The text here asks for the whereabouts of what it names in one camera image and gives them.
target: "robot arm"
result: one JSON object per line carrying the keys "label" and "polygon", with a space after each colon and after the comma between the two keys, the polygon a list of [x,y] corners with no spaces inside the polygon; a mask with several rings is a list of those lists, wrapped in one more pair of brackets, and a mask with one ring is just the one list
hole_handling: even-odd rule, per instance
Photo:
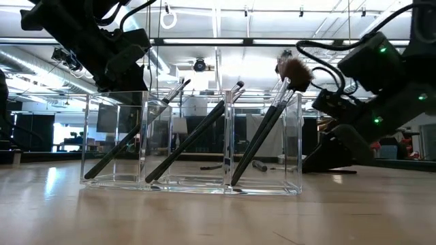
{"label": "robot arm", "polygon": [[[144,4],[145,7],[156,0]],[[93,75],[101,92],[147,91],[144,66],[136,61],[151,47],[144,29],[124,32],[116,29],[109,32],[100,29],[97,23],[116,4],[118,8],[130,0],[31,0],[35,7],[21,10],[21,26],[25,31],[47,30]]]}
{"label": "robot arm", "polygon": [[303,172],[328,172],[329,169],[372,161],[371,143],[385,135],[392,135],[397,128],[436,105],[433,74],[436,40],[428,40],[436,29],[435,25],[429,24],[435,22],[436,14],[423,10],[436,8],[435,2],[415,0],[401,9],[404,12],[414,7],[410,43],[403,55],[397,52],[383,33],[378,32],[389,20],[398,16],[398,12],[357,45],[336,48],[353,48],[339,62],[338,68],[342,74],[359,81],[365,90],[376,96],[364,103],[351,103],[343,98],[343,91],[320,92],[313,107],[336,121],[329,124],[323,140],[305,159]]}

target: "ceiling light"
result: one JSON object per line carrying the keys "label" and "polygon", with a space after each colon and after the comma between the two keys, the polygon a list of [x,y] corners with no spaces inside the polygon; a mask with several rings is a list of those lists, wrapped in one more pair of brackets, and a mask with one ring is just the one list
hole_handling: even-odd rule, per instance
{"label": "ceiling light", "polygon": [[333,40],[324,40],[324,39],[312,39],[312,40],[309,40],[309,41],[312,41],[312,42],[317,42],[317,43],[320,43],[320,44],[333,44]]}
{"label": "ceiling light", "polygon": [[253,44],[272,44],[272,45],[295,45],[297,39],[255,39]]}
{"label": "ceiling light", "polygon": [[392,40],[389,41],[392,45],[406,46],[409,45],[409,40]]}
{"label": "ceiling light", "polygon": [[243,39],[164,39],[165,44],[242,44]]}
{"label": "ceiling light", "polygon": [[0,37],[2,44],[51,44],[58,45],[54,38],[30,38],[30,37]]}
{"label": "ceiling light", "polygon": [[[253,44],[270,44],[270,45],[296,45],[297,42],[304,41],[299,39],[255,39]],[[308,40],[321,44],[332,44],[333,40],[312,39]]]}

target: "acrylic compartment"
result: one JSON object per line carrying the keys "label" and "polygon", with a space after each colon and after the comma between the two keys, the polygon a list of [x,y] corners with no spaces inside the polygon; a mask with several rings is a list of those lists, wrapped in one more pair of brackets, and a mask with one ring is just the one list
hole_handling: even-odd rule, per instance
{"label": "acrylic compartment", "polygon": [[[170,152],[177,151],[185,141],[189,142],[188,135],[199,126],[217,105],[225,98],[224,93],[214,91],[185,91],[173,102],[172,107],[172,133]],[[175,191],[189,193],[221,193],[226,185],[223,181],[223,149],[225,141],[224,113],[217,114],[203,133],[196,138],[176,160],[160,176],[146,185],[152,191]],[[162,156],[157,162],[162,163],[167,156]],[[149,175],[157,165],[147,165],[146,174]]]}
{"label": "acrylic compartment", "polygon": [[81,183],[143,189],[147,170],[169,153],[171,115],[149,92],[89,95],[85,142],[96,147],[82,153]]}
{"label": "acrylic compartment", "polygon": [[[263,143],[259,142],[260,147],[257,151],[253,151],[255,152],[253,158],[249,158],[249,161],[246,160],[246,163],[249,164],[246,165],[239,180],[232,186],[238,165],[276,96],[275,93],[268,95],[245,93],[236,103],[227,104],[227,123],[231,125],[228,130],[230,134],[228,144],[233,150],[229,152],[231,171],[225,177],[226,184],[229,184],[229,188],[225,190],[226,194],[296,195],[301,193],[301,129],[303,119],[302,95],[299,93],[293,94],[284,105],[283,112],[277,114],[277,122],[270,129],[270,132],[265,134],[267,137]],[[267,170],[261,171],[262,168],[254,167],[253,161],[259,161],[260,166],[263,164]]]}

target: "ceiling pipe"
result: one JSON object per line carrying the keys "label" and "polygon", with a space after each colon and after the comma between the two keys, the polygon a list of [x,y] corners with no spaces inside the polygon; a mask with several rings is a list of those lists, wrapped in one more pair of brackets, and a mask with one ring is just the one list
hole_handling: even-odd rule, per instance
{"label": "ceiling pipe", "polygon": [[0,48],[0,63],[2,62],[13,62],[15,66],[21,67],[26,74],[32,73],[43,78],[40,82],[48,86],[68,86],[75,91],[80,89],[88,94],[97,92],[96,86],[75,78],[70,73],[13,46]]}
{"label": "ceiling pipe", "polygon": [[[112,15],[112,13],[115,11],[116,6],[114,6],[109,12],[108,16]],[[115,22],[119,25],[121,22],[121,19],[130,11],[129,7],[122,7],[118,13],[118,15],[115,18]],[[137,18],[135,16],[131,16],[125,21],[124,25],[124,31],[133,31],[136,29],[140,29],[140,25],[138,24]],[[168,74],[171,72],[171,64],[164,61],[160,56],[157,56],[157,53],[154,49],[150,49],[146,53],[146,60],[150,60],[150,63],[153,64],[155,67],[157,67],[157,70],[160,74]]]}
{"label": "ceiling pipe", "polygon": [[[197,16],[212,16],[210,8],[195,8],[195,7],[171,7],[171,11],[177,14],[189,14],[189,15],[197,15]],[[224,10],[221,9],[222,17],[235,17],[235,16],[243,16],[245,10]],[[381,10],[367,10],[367,16],[379,16],[383,11]],[[159,13],[159,7],[152,7],[151,13]],[[298,14],[300,10],[254,10],[249,12],[249,15],[262,15],[262,14]],[[305,10],[305,14],[319,14],[322,16],[344,16],[346,17],[348,13],[344,11],[317,11],[317,10]],[[361,15],[360,12],[354,12],[355,15]]]}

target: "fluorescent light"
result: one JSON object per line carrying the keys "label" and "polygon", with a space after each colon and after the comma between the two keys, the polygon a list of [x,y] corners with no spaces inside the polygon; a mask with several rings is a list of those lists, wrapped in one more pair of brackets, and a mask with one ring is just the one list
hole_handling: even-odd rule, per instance
{"label": "fluorescent light", "polygon": [[334,59],[334,60],[332,60],[332,63],[337,64],[337,63],[339,63],[339,61],[342,61],[342,59]]}
{"label": "fluorescent light", "polygon": [[29,95],[29,96],[27,96],[27,97],[23,97],[23,98],[25,98],[25,99],[31,99],[31,100],[33,100],[34,102],[47,103],[47,101],[46,101],[45,99],[42,99],[42,98],[40,98],[40,97],[36,97],[36,96],[33,96],[33,95]]}
{"label": "fluorescent light", "polygon": [[392,41],[389,41],[392,45],[402,45],[402,46],[405,46],[405,45],[409,45],[409,40],[392,40]]}
{"label": "fluorescent light", "polygon": [[164,39],[165,44],[242,44],[243,39]]}
{"label": "fluorescent light", "polygon": [[[271,45],[295,45],[297,42],[302,41],[299,39],[255,39],[253,40],[253,44],[271,44]],[[312,42],[317,42],[321,44],[332,44],[333,40],[320,40],[320,39],[312,39],[308,40]]]}
{"label": "fluorescent light", "polygon": [[0,37],[2,44],[59,44],[54,38]]}
{"label": "fluorescent light", "polygon": [[[356,42],[359,42],[359,40],[354,39],[354,40],[344,40],[343,41],[343,45],[348,45],[348,44],[355,44]],[[392,40],[389,41],[392,45],[401,45],[401,46],[406,46],[409,45],[409,40]]]}
{"label": "fluorescent light", "polygon": [[312,42],[317,42],[320,44],[333,44],[333,40],[320,40],[320,39],[312,39]]}
{"label": "fluorescent light", "polygon": [[274,45],[295,45],[298,41],[297,39],[255,39],[253,44],[274,44]]}

